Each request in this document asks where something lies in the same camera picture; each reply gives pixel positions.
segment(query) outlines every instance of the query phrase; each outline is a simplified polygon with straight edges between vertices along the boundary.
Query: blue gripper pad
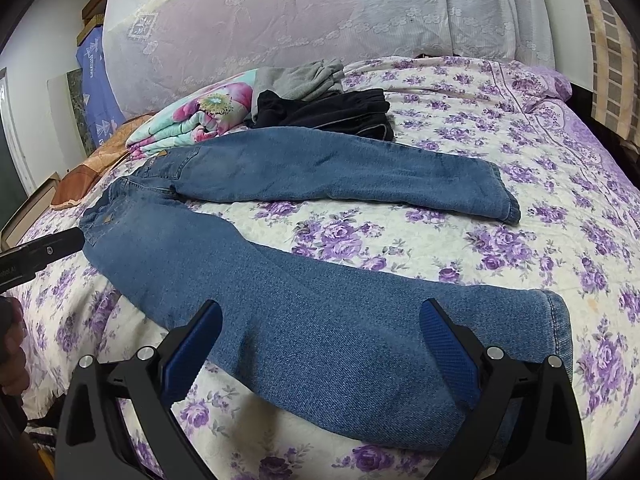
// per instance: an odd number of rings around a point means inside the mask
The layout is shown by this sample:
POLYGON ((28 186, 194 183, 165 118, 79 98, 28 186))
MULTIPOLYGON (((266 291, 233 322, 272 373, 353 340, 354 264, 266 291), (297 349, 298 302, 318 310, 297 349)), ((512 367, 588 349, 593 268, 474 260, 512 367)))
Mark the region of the blue gripper pad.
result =
POLYGON ((188 333, 162 370, 160 401, 167 408, 187 396, 222 331, 222 309, 215 301, 207 304, 202 314, 198 312, 196 319, 183 327, 188 333))
POLYGON ((456 402, 473 409, 480 399, 478 368, 431 301, 420 308, 420 331, 456 402))

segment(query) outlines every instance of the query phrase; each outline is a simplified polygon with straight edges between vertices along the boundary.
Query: white wall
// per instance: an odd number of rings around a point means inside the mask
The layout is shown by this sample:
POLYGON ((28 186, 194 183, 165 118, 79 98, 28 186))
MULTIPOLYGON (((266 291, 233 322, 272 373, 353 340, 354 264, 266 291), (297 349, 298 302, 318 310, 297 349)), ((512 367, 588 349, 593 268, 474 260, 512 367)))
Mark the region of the white wall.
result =
MULTIPOLYGON (((54 172, 64 176, 85 158, 79 139, 56 132, 47 81, 79 67, 76 37, 88 1, 37 0, 0 54, 17 139, 36 186, 54 172)), ((68 135, 77 136, 77 129, 68 135)))

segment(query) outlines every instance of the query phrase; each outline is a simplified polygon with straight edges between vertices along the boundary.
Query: blue jeans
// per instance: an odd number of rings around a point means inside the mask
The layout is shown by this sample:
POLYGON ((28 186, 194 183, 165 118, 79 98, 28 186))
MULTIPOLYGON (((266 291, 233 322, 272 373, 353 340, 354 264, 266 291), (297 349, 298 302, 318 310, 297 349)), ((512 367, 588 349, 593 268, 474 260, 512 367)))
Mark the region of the blue jeans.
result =
POLYGON ((443 450, 465 412, 422 339, 422 302, 436 298, 454 322, 511 356, 540 362, 557 354, 571 363, 569 315, 558 295, 320 262, 249 243, 229 222, 182 201, 328 196, 513 213, 501 183, 475 196, 499 182, 495 175, 480 160, 376 140, 254 130, 176 148, 114 182, 82 218, 84 254, 166 328, 216 300, 224 325, 210 359, 269 402, 359 440, 443 450))

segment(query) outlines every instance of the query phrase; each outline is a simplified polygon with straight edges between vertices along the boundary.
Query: bedsheet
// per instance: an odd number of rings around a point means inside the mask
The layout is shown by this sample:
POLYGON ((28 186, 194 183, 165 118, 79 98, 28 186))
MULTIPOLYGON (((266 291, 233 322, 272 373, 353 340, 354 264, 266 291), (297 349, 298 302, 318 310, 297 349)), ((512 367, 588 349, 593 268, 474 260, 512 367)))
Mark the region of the bedsheet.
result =
MULTIPOLYGON (((572 321, 589 478, 598 478, 640 417, 640 192, 563 103, 570 86, 552 70, 390 57, 350 65, 344 85, 385 89, 397 142, 498 164, 523 211, 520 224, 331 200, 190 207, 233 222, 252 242, 337 264, 561 294, 572 321)), ((81 206, 46 212, 26 238, 75 225, 110 182, 140 164, 117 167, 81 206)), ((82 254, 49 266, 13 294, 29 332, 30 415, 46 409, 43 392, 68 387, 80 356, 128 358, 166 333, 82 254)), ((214 363, 205 364, 173 409, 221 480, 420 478, 436 460, 320 430, 259 399, 214 363)), ((136 449, 157 468, 130 404, 123 411, 136 449)))

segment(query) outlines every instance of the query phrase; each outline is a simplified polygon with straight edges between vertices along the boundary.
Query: finger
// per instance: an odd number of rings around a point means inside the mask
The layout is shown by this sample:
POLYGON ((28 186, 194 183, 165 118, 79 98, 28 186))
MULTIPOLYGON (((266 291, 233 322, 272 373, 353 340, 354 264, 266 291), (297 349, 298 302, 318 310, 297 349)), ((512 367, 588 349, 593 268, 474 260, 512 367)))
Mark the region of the finger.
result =
POLYGON ((17 380, 24 372, 27 358, 20 348, 19 352, 11 357, 7 362, 0 365, 0 385, 8 386, 17 380))
POLYGON ((18 352, 22 340, 24 339, 24 332, 22 326, 18 324, 12 324, 9 330, 4 334, 4 347, 9 355, 14 355, 18 352))
POLYGON ((31 384, 29 373, 27 370, 23 370, 22 374, 13 383, 4 386, 2 391, 5 395, 18 396, 29 387, 29 384, 31 384))
POLYGON ((24 319, 24 316, 22 314, 22 305, 20 304, 20 301, 16 300, 15 298, 8 299, 9 301, 11 301, 11 305, 14 308, 14 323, 20 323, 24 319))

